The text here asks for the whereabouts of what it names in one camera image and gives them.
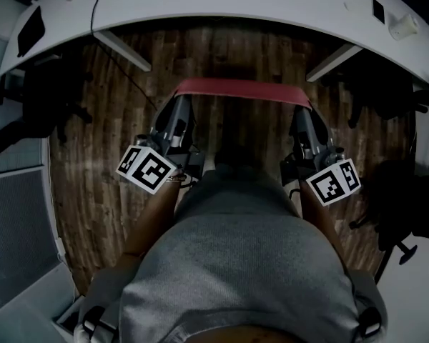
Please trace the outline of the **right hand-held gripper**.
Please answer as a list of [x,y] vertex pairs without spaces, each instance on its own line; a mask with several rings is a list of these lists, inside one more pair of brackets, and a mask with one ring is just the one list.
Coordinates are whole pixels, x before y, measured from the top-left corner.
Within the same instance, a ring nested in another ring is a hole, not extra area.
[[321,205],[327,206],[354,194],[361,187],[352,159],[341,147],[330,147],[329,129],[317,109],[296,106],[290,127],[293,151],[280,162],[282,185],[306,182]]

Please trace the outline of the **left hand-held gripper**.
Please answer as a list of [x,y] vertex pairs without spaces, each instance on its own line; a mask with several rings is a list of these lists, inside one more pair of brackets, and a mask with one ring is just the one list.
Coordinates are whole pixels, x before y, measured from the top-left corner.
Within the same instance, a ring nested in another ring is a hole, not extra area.
[[140,134],[125,151],[116,173],[155,194],[175,172],[199,180],[204,153],[192,146],[192,97],[173,96],[159,111],[153,134]]

